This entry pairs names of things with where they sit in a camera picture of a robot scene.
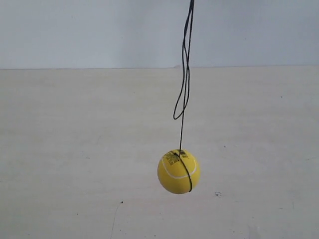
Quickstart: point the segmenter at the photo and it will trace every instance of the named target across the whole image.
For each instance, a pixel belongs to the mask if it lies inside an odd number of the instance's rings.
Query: tennis ball
[[[200,165],[196,158],[186,150],[172,150],[159,161],[158,178],[160,184],[169,192],[184,194],[196,187],[200,180]]]

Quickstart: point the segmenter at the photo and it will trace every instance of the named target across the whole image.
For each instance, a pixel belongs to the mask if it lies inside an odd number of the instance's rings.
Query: black string
[[[189,52],[190,52],[190,40],[191,40],[191,32],[192,32],[192,25],[193,25],[193,11],[194,11],[194,2],[195,0],[190,0],[190,4],[189,4],[189,10],[188,10],[188,15],[187,15],[187,19],[186,19],[186,23],[185,23],[185,27],[184,27],[184,39],[183,39],[183,44],[182,44],[182,65],[183,65],[183,82],[182,82],[182,86],[180,89],[180,93],[175,105],[175,109],[174,109],[174,113],[173,113],[173,119],[177,120],[180,116],[182,116],[182,120],[181,120],[181,129],[180,129],[180,141],[179,141],[179,154],[174,153],[177,157],[179,157],[180,161],[182,162],[187,174],[188,174],[188,178],[189,178],[189,183],[190,183],[190,190],[192,191],[192,181],[191,181],[191,177],[189,174],[189,171],[185,165],[185,163],[183,162],[182,158],[180,157],[181,154],[181,143],[182,143],[182,138],[183,138],[183,128],[184,128],[184,115],[185,115],[185,109],[186,106],[188,104],[188,100],[189,100],[189,83],[190,83],[190,70],[189,70]],[[190,27],[189,27],[189,39],[188,39],[188,51],[186,50],[186,36],[187,36],[187,29],[188,29],[188,23],[189,23],[189,18],[190,18]],[[185,70],[185,63],[184,63],[184,52],[186,55],[186,70]],[[184,100],[183,100],[183,110],[182,112],[176,117],[176,109],[177,109],[177,105],[179,103],[181,94],[183,92],[184,89]]]

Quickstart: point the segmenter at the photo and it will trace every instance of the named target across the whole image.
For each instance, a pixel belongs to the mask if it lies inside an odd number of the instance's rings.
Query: white wall
[[[181,64],[188,0],[0,0],[0,68]],[[318,0],[197,0],[192,66],[319,64]]]

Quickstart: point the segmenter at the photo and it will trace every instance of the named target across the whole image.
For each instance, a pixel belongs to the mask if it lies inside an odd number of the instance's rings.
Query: floor
[[[181,81],[1,70],[0,238],[318,239],[319,66],[191,69],[182,147],[202,174],[175,195],[157,165]]]

